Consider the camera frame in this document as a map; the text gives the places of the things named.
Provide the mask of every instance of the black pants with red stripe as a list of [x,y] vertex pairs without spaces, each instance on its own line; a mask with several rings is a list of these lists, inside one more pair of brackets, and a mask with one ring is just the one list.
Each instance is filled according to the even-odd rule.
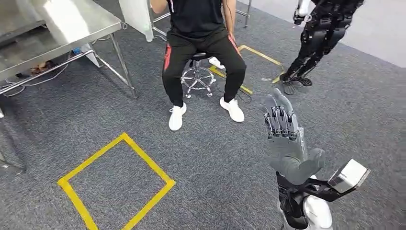
[[180,77],[188,60],[197,52],[214,56],[225,66],[227,78],[224,101],[229,102],[235,98],[244,81],[247,66],[225,27],[222,26],[204,38],[188,38],[170,30],[167,39],[162,81],[173,105],[183,106]]

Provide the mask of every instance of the person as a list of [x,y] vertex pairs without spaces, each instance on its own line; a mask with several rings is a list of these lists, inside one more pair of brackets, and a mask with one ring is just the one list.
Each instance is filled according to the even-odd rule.
[[244,113],[235,97],[244,81],[247,66],[234,38],[236,0],[151,0],[155,13],[163,12],[167,5],[171,29],[167,33],[162,81],[173,103],[169,128],[176,131],[182,127],[186,104],[180,78],[187,61],[197,52],[214,56],[225,66],[225,93],[220,105],[232,120],[243,122]]

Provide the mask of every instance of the yellow tape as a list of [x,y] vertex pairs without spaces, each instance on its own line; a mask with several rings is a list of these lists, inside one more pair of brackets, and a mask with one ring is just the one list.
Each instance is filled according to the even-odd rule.
[[80,216],[85,222],[86,227],[89,230],[98,230],[96,224],[94,223],[93,219],[90,216],[89,211],[86,209],[85,205],[80,200],[79,196],[75,193],[75,191],[73,191],[73,188],[72,186],[70,186],[69,182],[60,179],[58,181],[58,185],[62,187],[66,195],[69,197],[70,201],[72,201],[73,206],[75,206],[76,210],[79,212]]
[[68,181],[70,178],[72,178],[74,175],[78,174],[80,171],[82,171],[84,168],[86,168],[88,165],[90,165],[91,163],[93,163],[93,161],[95,161],[97,158],[99,158],[101,155],[103,155],[105,152],[107,152],[109,149],[111,149],[112,147],[114,147],[116,144],[118,144],[118,142],[120,142],[121,140],[123,140],[123,134],[121,134],[119,137],[117,137],[116,139],[114,139],[112,142],[110,142],[109,144],[107,144],[106,146],[104,146],[103,148],[101,148],[99,151],[97,151],[95,154],[93,154],[91,157],[89,157],[87,160],[85,160],[85,162],[83,162],[82,164],[80,164],[78,167],[76,167],[74,170],[72,170],[71,172],[69,172],[68,174],[66,174],[64,177],[62,177],[62,179],[64,179],[65,181]]
[[[218,76],[222,77],[222,78],[226,78],[226,76],[225,76],[222,72],[218,71],[215,66],[211,66],[211,67],[209,68],[209,70],[210,70],[211,72],[217,74]],[[241,88],[242,90],[244,90],[245,92],[247,92],[247,93],[249,93],[249,94],[252,94],[252,91],[249,90],[247,87],[241,85],[240,88]]]
[[121,134],[119,137],[101,148],[57,182],[58,185],[61,186],[65,191],[89,230],[98,230],[97,225],[94,223],[89,211],[86,209],[79,196],[75,193],[68,180],[89,166],[92,162],[98,159],[101,155],[105,154],[109,149],[114,147],[122,140],[124,140],[166,183],[166,185],[130,220],[130,222],[123,227],[123,230],[130,230],[133,228],[176,183],[174,180],[170,179],[168,175],[166,175],[166,173],[135,143],[135,141],[133,141],[126,133]]
[[123,138],[129,146],[154,170],[166,183],[170,181],[170,178],[166,173],[148,156],[145,152],[126,134],[123,133]]
[[276,77],[275,79],[273,79],[273,80],[272,80],[272,83],[275,84],[275,83],[277,83],[277,82],[279,81],[279,77],[285,72],[285,69],[283,68],[283,65],[282,65],[280,62],[278,62],[277,60],[275,60],[275,59],[273,59],[273,58],[271,58],[271,57],[269,57],[269,56],[267,56],[267,55],[265,55],[265,54],[263,54],[263,53],[261,53],[261,52],[255,50],[255,49],[253,49],[253,48],[251,48],[251,47],[248,47],[248,46],[246,46],[246,45],[241,45],[240,47],[238,47],[238,50],[239,50],[239,51],[241,51],[241,50],[243,50],[243,49],[247,49],[247,50],[251,51],[252,53],[254,53],[254,54],[256,54],[256,55],[261,56],[261,57],[267,59],[268,61],[272,62],[273,64],[275,64],[275,65],[277,65],[277,66],[280,66],[280,67],[282,68],[282,73],[280,73],[278,77]]
[[122,230],[131,230],[145,214],[155,206],[161,198],[175,185],[174,180],[169,180],[167,184],[128,222]]

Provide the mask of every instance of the white sneaker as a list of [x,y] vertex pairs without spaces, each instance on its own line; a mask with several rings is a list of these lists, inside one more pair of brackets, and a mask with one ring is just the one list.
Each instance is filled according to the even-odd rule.
[[169,118],[169,128],[172,131],[177,131],[182,127],[183,121],[182,121],[182,116],[186,112],[186,104],[183,103],[182,107],[179,106],[173,106],[173,108],[170,109],[170,112],[172,113]]
[[223,109],[227,110],[230,114],[231,119],[235,122],[243,122],[244,121],[244,113],[238,106],[238,102],[236,99],[231,100],[229,103],[224,101],[224,97],[220,99],[220,105]]

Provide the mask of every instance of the red stripe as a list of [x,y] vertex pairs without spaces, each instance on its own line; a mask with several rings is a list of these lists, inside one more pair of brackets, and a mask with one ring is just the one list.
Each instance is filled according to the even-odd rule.
[[164,58],[164,70],[166,70],[169,66],[169,60],[170,60],[170,53],[172,52],[172,48],[170,47],[169,43],[166,45],[166,52],[165,52],[165,58]]
[[237,53],[240,54],[240,51],[238,50],[237,45],[236,45],[234,39],[231,37],[231,34],[228,35],[228,39],[230,40],[231,44],[233,44],[234,49],[236,49]]

